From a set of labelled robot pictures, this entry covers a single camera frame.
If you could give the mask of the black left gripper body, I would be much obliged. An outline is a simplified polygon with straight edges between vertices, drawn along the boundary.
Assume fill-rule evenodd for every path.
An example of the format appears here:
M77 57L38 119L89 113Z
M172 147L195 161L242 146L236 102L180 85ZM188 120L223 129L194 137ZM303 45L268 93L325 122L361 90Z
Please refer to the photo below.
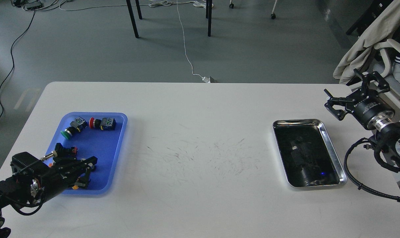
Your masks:
M75 184L75 176L71 175L70 172L61 173L60 170L46 165L35 167L32 172L32 176L38 179L40 188L32 199L33 205L47 202Z

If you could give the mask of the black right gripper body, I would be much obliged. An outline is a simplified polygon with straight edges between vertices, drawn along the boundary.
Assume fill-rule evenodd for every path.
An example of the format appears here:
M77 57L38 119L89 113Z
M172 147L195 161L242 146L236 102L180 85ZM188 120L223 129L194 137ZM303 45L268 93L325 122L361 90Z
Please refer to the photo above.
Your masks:
M349 113L366 129L381 130L392 122L395 110L379 97L377 91L370 91L367 96L355 91L349 95Z

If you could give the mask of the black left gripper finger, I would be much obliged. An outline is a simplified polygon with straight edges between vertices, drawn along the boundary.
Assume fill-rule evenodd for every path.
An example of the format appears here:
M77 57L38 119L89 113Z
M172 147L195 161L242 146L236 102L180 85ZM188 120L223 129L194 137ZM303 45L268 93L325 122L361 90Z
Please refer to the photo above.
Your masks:
M92 171L92 168L90 166L88 166L86 168L85 173L77 179L77 181L75 182L74 185L78 185L79 188L82 188L82 189L87 189L89 182L90 182L91 171Z
M93 168L97 164L95 156L88 159L77 159L75 157L56 157L53 159L53 168L60 172L85 172L86 168Z

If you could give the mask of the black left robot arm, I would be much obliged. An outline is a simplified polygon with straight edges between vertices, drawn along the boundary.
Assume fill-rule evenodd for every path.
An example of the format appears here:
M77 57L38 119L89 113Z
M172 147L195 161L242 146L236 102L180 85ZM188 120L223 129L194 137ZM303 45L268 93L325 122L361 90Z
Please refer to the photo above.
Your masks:
M86 188L97 160L94 156L56 157L48 166L29 152L15 154L11 161L12 176L0 181L0 238L11 234L10 228L3 227L2 208L11 206L21 215L33 215L64 190L73 186Z

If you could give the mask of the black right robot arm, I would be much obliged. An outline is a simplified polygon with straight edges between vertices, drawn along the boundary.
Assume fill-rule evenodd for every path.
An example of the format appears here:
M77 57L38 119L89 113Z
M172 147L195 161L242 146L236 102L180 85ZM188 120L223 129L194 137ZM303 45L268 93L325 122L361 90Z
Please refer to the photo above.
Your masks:
M354 73L362 80L361 87L339 98L325 89L325 107L339 121L351 114L364 129L377 130L375 160L392 172L400 172L400 122L392 121L395 111L379 96L388 92L390 86L378 72L362 74L354 69Z

